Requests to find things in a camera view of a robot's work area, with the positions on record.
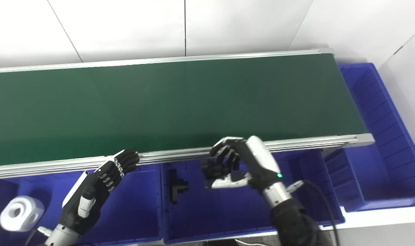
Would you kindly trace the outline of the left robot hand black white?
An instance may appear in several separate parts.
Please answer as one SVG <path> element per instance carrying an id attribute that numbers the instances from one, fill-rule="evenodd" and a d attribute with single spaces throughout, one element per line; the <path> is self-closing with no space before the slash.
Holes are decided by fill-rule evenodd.
<path id="1" fill-rule="evenodd" d="M 136 170 L 140 157 L 137 151 L 122 150 L 100 165 L 94 172 L 85 172 L 72 187 L 62 208 L 58 224 L 64 231 L 81 236 L 99 220 L 101 209 L 123 177 Z"/>

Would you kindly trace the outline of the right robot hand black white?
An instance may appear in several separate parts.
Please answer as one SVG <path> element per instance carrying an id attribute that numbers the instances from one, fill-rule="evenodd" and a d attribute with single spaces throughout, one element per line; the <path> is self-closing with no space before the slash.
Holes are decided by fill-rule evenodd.
<path id="1" fill-rule="evenodd" d="M 208 189 L 249 186 L 259 192 L 282 182 L 282 174 L 264 142 L 257 137 L 223 137 L 201 162 Z"/>

